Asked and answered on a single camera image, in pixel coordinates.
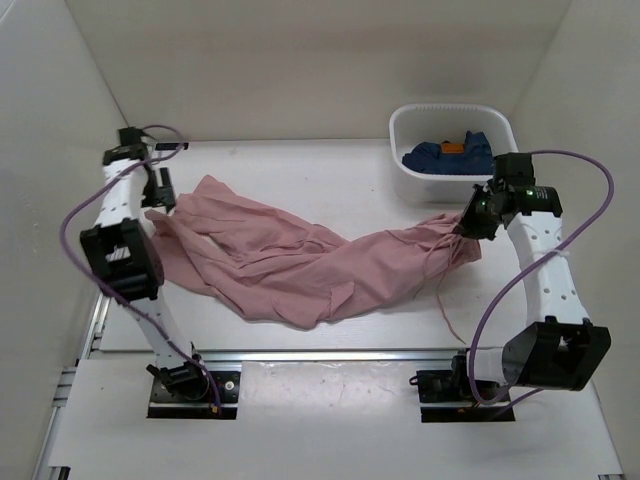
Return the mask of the pink trousers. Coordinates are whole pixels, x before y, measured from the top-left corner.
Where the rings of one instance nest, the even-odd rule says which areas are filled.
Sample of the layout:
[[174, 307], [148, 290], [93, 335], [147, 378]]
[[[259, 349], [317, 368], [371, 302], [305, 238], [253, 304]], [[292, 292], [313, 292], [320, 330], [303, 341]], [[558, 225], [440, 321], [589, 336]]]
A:
[[478, 241], [454, 233], [457, 214], [346, 240], [212, 176], [172, 213], [145, 217], [168, 281], [247, 321], [303, 330], [391, 306], [482, 257]]

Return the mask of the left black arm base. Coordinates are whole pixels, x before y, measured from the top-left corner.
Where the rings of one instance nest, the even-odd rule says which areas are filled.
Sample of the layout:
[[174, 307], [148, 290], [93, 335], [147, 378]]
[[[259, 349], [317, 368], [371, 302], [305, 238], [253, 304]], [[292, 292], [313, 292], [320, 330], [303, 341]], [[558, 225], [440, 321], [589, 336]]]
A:
[[153, 377], [147, 417], [150, 419], [235, 420], [241, 372], [201, 369], [187, 363], [167, 370], [149, 364]]

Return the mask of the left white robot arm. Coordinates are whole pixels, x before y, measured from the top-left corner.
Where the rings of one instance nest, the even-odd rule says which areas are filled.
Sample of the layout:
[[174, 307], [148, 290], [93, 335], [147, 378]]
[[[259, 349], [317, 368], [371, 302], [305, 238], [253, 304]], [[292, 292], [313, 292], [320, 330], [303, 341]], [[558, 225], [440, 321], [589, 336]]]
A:
[[91, 272], [118, 294], [117, 302], [134, 318], [154, 352], [147, 370], [168, 392], [200, 400], [208, 393], [210, 377], [165, 302], [162, 262], [139, 220], [144, 208], [173, 210], [170, 175], [165, 167], [155, 172], [149, 165], [127, 170], [148, 155], [141, 141], [104, 153], [105, 180], [116, 184], [104, 196], [94, 226], [80, 233], [80, 243]]

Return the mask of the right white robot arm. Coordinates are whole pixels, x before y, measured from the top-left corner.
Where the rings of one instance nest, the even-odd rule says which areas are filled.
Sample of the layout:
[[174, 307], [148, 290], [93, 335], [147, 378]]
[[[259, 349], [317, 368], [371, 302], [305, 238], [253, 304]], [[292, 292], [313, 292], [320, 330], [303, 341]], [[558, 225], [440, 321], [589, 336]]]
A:
[[490, 302], [478, 324], [484, 328], [498, 303], [523, 285], [524, 329], [504, 346], [483, 349], [473, 337], [466, 365], [449, 375], [449, 387], [460, 399], [477, 396], [486, 382], [513, 386], [580, 391], [611, 346], [609, 330], [592, 323], [576, 292], [562, 236], [562, 207], [551, 187], [477, 185], [456, 233], [492, 240], [505, 229], [520, 272]]

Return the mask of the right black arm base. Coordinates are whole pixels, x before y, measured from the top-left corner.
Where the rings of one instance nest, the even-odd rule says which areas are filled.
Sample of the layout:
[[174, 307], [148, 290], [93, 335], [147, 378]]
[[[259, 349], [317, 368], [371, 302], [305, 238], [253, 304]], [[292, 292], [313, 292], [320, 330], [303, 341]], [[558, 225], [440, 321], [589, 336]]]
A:
[[409, 378], [417, 388], [421, 422], [483, 423], [514, 422], [516, 420], [510, 396], [497, 404], [482, 405], [472, 394], [467, 375], [466, 353], [457, 353], [446, 369], [417, 370]]

